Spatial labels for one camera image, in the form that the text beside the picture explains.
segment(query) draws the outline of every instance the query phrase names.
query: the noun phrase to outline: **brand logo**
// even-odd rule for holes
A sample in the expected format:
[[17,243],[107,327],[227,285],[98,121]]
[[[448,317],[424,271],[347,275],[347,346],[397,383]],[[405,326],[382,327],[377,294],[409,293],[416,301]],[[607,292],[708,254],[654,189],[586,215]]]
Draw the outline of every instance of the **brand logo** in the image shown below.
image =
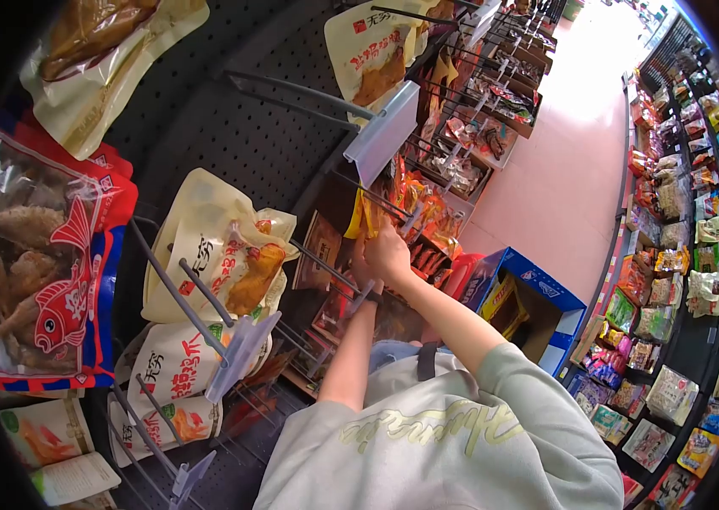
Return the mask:
[[102,154],[102,155],[99,156],[98,158],[88,158],[88,161],[90,161],[90,162],[92,162],[92,163],[95,163],[95,164],[99,165],[99,166],[102,167],[102,168],[109,168],[108,159],[105,158],[105,155],[104,155],[104,154]]
[[113,181],[110,179],[110,176],[104,176],[99,183],[102,185],[102,191],[110,191],[113,189]]
[[544,294],[548,295],[550,298],[555,298],[555,297],[561,295],[560,292],[556,291],[555,289],[553,289],[552,287],[550,287],[549,285],[547,285],[547,284],[544,283],[543,281],[538,281],[538,287],[540,287],[540,288],[541,288],[541,291],[542,291]]

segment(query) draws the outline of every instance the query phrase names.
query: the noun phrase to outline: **black pegboard display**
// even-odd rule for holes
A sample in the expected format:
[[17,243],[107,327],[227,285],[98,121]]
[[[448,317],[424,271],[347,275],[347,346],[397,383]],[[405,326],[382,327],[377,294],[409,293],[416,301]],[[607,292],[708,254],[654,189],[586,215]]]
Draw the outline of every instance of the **black pegboard display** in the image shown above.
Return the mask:
[[[304,403],[304,400],[299,397],[300,393],[297,388],[294,388],[291,383],[281,379],[276,384],[284,389],[275,391],[282,391],[284,396],[277,398],[275,410],[268,414],[272,422],[265,419],[259,420],[233,442],[225,443],[229,451],[218,445],[218,454],[209,466],[207,473],[190,493],[195,501],[204,507],[204,510],[241,510],[242,508],[251,508],[254,504],[263,480],[263,472],[266,470],[266,465],[263,463],[267,463],[272,456],[286,417],[307,406],[307,403]],[[83,409],[89,416],[91,435],[96,443],[97,451],[106,459],[112,459],[110,441],[115,441],[115,439],[110,437],[107,422],[103,421],[101,412],[95,408],[98,405],[107,404],[107,392],[106,388],[100,388],[95,392],[99,394],[92,395],[91,399],[83,399],[83,402],[93,402],[93,408],[89,408],[89,404],[85,403]],[[203,456],[209,454],[211,450],[209,441],[192,442],[165,453],[176,466],[181,463],[189,463],[193,466]],[[139,463],[146,474],[158,485],[161,493],[169,496],[173,477],[167,474],[156,457],[147,457],[140,460]],[[151,488],[135,466],[124,467],[122,474],[126,480],[123,478],[119,487],[110,492],[119,508],[144,508],[142,499],[152,510],[163,510],[170,506],[161,495]],[[198,510],[198,506],[191,501],[187,501],[181,508]]]
[[557,24],[561,20],[566,2],[567,0],[552,0],[552,2],[549,3],[546,9],[546,15],[549,16],[550,22]]
[[[226,67],[339,96],[323,35],[325,21],[334,15],[332,3],[218,2],[210,10],[203,26],[148,70],[105,137],[133,164],[137,214],[156,221],[166,216],[184,177],[196,167],[243,190],[256,209],[289,210],[345,136],[322,121],[244,97],[226,78],[213,79],[216,69]],[[295,27],[290,10],[298,18],[311,16]],[[266,92],[345,118],[306,98]]]
[[640,64],[640,79],[650,92],[655,92],[663,86],[674,85],[668,76],[668,70],[677,61],[677,51],[686,47],[693,37],[696,35],[691,25],[678,15],[654,51]]

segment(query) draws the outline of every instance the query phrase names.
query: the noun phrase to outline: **yellow package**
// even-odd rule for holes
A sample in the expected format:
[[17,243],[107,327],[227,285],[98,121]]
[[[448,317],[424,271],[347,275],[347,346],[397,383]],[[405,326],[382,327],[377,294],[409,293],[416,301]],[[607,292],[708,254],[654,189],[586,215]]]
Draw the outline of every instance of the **yellow package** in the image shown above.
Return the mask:
[[657,254],[654,270],[658,272],[679,272],[684,275],[691,264],[691,255],[688,248],[683,246],[680,250],[662,250]]
[[522,322],[529,319],[527,310],[518,298],[518,288],[511,274],[508,273],[504,281],[490,291],[478,314],[507,340]]
[[[230,315],[260,318],[279,304],[286,284],[280,266],[299,256],[289,244],[296,222],[280,211],[256,212],[248,197],[198,168],[178,191],[153,251],[204,321],[220,317],[180,267],[181,259]],[[145,291],[143,318],[161,324],[187,320],[157,275]]]
[[[403,5],[385,6],[405,10]],[[416,27],[422,21],[372,11],[371,6],[371,2],[362,3],[329,19],[324,35],[343,98],[379,112],[405,78],[406,64],[416,46]],[[363,125],[367,122],[351,113],[348,120]]]
[[71,156],[84,160],[99,148],[150,65],[207,18],[204,0],[70,0],[19,73],[34,99],[34,117]]

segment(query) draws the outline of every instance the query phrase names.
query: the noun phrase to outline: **red fish logo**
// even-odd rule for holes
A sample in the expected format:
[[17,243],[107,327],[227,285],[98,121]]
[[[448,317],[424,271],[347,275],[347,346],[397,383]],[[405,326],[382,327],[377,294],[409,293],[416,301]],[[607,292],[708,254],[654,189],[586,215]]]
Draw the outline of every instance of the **red fish logo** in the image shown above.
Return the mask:
[[68,345],[78,347],[85,339],[88,285],[91,279],[89,263],[90,227],[85,205],[74,198],[68,221],[51,234],[51,242],[69,244],[79,250],[79,259],[71,266],[71,279],[51,283],[37,293],[40,316],[34,332],[34,345],[42,352],[57,351],[61,360],[68,354]]

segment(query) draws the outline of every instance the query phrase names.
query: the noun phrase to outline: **hand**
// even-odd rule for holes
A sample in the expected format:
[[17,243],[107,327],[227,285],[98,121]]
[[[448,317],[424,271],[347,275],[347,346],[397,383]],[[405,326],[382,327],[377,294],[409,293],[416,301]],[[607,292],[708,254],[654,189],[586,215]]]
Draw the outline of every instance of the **hand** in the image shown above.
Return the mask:
[[379,234],[365,243],[365,262],[373,274],[398,290],[411,278],[418,278],[410,269],[410,250],[391,221],[385,217]]
[[357,288],[360,291],[365,289],[369,281],[376,280],[374,292],[377,294],[382,293],[385,284],[374,274],[374,271],[368,267],[368,263],[365,262],[365,230],[357,236],[356,242],[354,243],[354,257],[351,259],[351,274],[354,276],[354,281],[356,281]]

